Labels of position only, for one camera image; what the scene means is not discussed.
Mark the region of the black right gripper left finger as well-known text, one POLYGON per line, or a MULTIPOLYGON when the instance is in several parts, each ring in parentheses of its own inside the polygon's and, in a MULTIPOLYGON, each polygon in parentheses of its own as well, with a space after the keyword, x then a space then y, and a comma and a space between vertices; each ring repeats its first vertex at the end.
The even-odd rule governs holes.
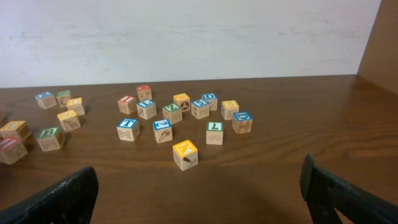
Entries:
POLYGON ((89 223, 99 192, 93 167, 85 167, 1 211, 1 223, 89 223))

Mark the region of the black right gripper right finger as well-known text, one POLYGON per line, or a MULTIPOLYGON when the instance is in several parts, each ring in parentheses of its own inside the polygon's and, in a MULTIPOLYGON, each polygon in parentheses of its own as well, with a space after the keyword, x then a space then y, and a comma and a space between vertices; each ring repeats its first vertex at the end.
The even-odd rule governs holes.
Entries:
POLYGON ((307 154, 300 190, 314 223, 341 223, 342 213, 353 223, 397 224, 397 206, 318 167, 307 154))

